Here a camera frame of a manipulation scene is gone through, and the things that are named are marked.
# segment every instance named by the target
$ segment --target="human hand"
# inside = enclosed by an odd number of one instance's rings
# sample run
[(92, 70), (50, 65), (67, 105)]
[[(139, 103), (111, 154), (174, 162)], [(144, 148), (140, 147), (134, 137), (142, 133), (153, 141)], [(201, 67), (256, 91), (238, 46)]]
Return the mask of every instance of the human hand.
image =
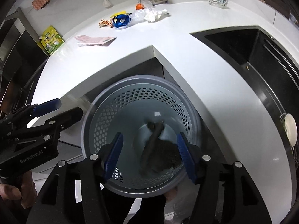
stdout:
[(4, 200), (21, 200), (23, 208), (32, 207), (35, 203), (37, 192), (32, 181), (31, 171), (23, 174), (21, 191), (15, 186), (0, 184), (0, 195)]

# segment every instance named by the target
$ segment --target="food wrapper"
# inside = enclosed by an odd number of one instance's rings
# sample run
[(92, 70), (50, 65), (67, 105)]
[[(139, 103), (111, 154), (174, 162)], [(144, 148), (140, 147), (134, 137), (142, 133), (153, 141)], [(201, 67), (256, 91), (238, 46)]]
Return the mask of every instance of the food wrapper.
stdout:
[(113, 27), (112, 19), (109, 19), (109, 20), (102, 19), (99, 22), (99, 26), (100, 26), (100, 28), (103, 27), (103, 26), (109, 26), (110, 28), (112, 28)]
[(120, 11), (118, 13), (115, 13), (115, 14), (111, 15), (110, 18), (113, 19), (114, 17), (116, 17), (119, 14), (126, 14), (126, 13), (127, 13), (126, 11)]
[(81, 35), (75, 37), (78, 40), (78, 44), (80, 45), (94, 45), (94, 46), (101, 46), (105, 45), (106, 43), (116, 39), (116, 37), (89, 37), (86, 35)]
[(63, 44), (63, 40), (59, 36), (55, 28), (53, 26), (49, 26), (42, 34), (41, 44), (51, 55)]

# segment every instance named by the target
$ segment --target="basket rim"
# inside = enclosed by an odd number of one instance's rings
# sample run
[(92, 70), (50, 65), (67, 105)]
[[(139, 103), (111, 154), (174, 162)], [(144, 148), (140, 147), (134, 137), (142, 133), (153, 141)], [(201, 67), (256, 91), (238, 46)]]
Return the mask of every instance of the basket rim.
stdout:
[[(167, 90), (169, 90), (170, 88), (172, 90), (175, 90), (175, 93), (174, 92), (172, 92), (172, 93), (174, 93), (180, 100), (182, 98), (184, 99), (184, 106), (189, 112), (191, 124), (194, 124), (194, 126), (196, 127), (196, 129), (194, 129), (194, 130), (197, 130), (197, 131), (199, 130), (200, 120), (199, 120), (198, 113), (197, 113), (196, 109), (194, 108), (194, 106), (192, 105), (192, 103), (190, 102), (190, 100), (188, 99), (188, 97), (185, 95), (185, 93), (182, 91), (182, 89), (178, 85), (166, 80), (165, 78), (161, 78), (158, 76), (152, 76), (152, 75), (131, 76), (131, 77), (127, 77), (122, 80), (119, 80), (116, 83), (114, 83), (114, 84), (110, 85), (109, 87), (107, 87), (106, 89), (104, 89), (93, 100), (90, 108), (87, 110), (86, 115), (83, 120), (82, 129), (81, 129), (81, 147), (82, 147), (82, 153), (83, 153), (84, 158), (86, 158), (87, 155), (91, 154), (89, 152), (90, 151), (89, 141), (86, 142), (86, 135), (88, 135), (88, 133), (89, 133), (91, 121), (92, 121), (94, 114), (95, 114), (96, 110), (98, 109), (98, 107), (116, 90), (119, 90), (128, 85), (137, 84), (138, 82), (136, 82), (136, 83), (134, 83), (134, 82), (142, 81), (142, 80), (148, 80), (148, 82), (146, 82), (146, 81), (142, 82), (145, 84), (146, 83), (153, 84), (153, 81), (156, 81), (156, 82), (158, 81), (158, 82), (162, 83), (162, 85), (157, 84), (158, 86), (161, 86), (161, 87), (166, 86), (165, 89), (167, 89)], [(198, 144), (200, 144), (200, 141), (198, 139), (194, 139), (194, 141), (197, 142)], [(113, 183), (112, 181), (108, 181), (104, 186), (106, 188), (108, 188), (109, 190), (113, 191), (114, 193), (117, 193), (117, 194), (120, 194), (120, 195), (123, 195), (126, 197), (149, 198), (149, 197), (153, 197), (153, 196), (165, 193), (167, 191), (165, 189), (174, 188), (183, 180), (183, 178), (185, 178), (185, 176), (186, 176), (186, 171), (185, 171), (184, 166), (182, 165), (181, 168), (178, 170), (178, 172), (174, 176), (172, 176), (165, 182), (163, 182), (157, 186), (151, 187), (151, 188), (145, 188), (145, 189), (126, 188), (126, 187), (122, 187), (121, 185), (117, 185), (116, 183)]]

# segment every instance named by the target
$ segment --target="blue gripper pad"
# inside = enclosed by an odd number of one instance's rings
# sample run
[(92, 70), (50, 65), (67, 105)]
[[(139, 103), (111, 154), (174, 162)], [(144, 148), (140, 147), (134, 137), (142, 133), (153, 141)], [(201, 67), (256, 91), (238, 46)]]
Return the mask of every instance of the blue gripper pad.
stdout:
[(177, 141), (178, 150), (183, 160), (188, 178), (191, 179), (193, 183), (195, 183), (197, 179), (196, 165), (201, 157), (200, 148), (198, 146), (189, 144), (183, 132), (177, 134)]
[(47, 113), (50, 113), (54, 110), (59, 109), (60, 107), (61, 107), (61, 100), (60, 99), (52, 99), (48, 102), (45, 102), (45, 103), (35, 106), (35, 108), (33, 109), (32, 116), (41, 117)]
[(119, 155), (121, 154), (121, 150), (123, 148), (123, 144), (124, 136), (122, 133), (118, 132), (111, 143), (112, 147), (109, 154), (107, 154), (103, 159), (105, 181), (108, 181), (108, 179), (110, 179), (114, 173), (117, 161), (119, 159)]

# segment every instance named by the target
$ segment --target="yellow wrapper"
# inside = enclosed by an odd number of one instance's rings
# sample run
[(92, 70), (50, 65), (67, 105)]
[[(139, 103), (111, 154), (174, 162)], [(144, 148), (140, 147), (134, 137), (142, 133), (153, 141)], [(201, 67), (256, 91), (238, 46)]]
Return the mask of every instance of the yellow wrapper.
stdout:
[(126, 14), (126, 13), (127, 13), (126, 11), (120, 11), (118, 13), (115, 13), (115, 14), (111, 15), (110, 18), (114, 18), (114, 17), (116, 17), (119, 14)]
[(41, 44), (46, 48), (51, 55), (62, 44), (63, 40), (53, 26), (49, 26), (42, 34)]

